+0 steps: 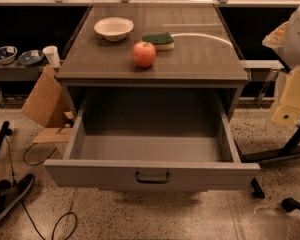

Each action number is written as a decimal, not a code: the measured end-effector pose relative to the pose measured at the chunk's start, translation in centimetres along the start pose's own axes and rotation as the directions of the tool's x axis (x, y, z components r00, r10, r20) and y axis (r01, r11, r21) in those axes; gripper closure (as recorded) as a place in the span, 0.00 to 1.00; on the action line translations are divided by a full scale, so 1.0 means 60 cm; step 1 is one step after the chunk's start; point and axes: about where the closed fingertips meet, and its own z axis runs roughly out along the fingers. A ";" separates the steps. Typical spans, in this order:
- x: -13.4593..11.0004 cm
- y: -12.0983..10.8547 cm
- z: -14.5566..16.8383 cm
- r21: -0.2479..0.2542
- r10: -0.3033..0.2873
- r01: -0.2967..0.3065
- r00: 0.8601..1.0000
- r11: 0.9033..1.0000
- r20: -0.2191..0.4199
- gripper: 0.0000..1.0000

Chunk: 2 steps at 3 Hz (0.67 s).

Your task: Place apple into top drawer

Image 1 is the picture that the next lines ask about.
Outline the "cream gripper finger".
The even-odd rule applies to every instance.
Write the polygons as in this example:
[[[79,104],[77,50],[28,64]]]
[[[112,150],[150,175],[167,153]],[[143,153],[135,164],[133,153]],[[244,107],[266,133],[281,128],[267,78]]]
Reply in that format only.
[[[271,122],[280,127],[290,127],[300,118],[300,65],[287,76],[278,105]]]

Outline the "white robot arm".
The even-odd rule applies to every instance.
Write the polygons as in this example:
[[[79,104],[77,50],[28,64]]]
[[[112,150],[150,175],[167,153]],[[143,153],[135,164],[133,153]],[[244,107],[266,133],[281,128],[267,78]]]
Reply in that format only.
[[[264,37],[262,45],[274,50],[290,68],[271,116],[275,125],[289,127],[300,117],[300,6],[287,22]]]

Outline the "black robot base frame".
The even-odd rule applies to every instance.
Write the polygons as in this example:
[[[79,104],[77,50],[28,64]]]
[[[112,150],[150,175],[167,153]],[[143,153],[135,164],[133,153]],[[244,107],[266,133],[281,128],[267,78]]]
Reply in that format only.
[[[258,153],[251,153],[244,155],[239,145],[236,144],[240,160],[243,163],[261,162],[265,160],[281,159],[287,157],[296,157],[300,155],[300,126],[289,141],[280,149],[268,150]],[[300,211],[300,202],[293,198],[286,198],[281,201],[281,207],[286,212],[292,212],[294,210]]]

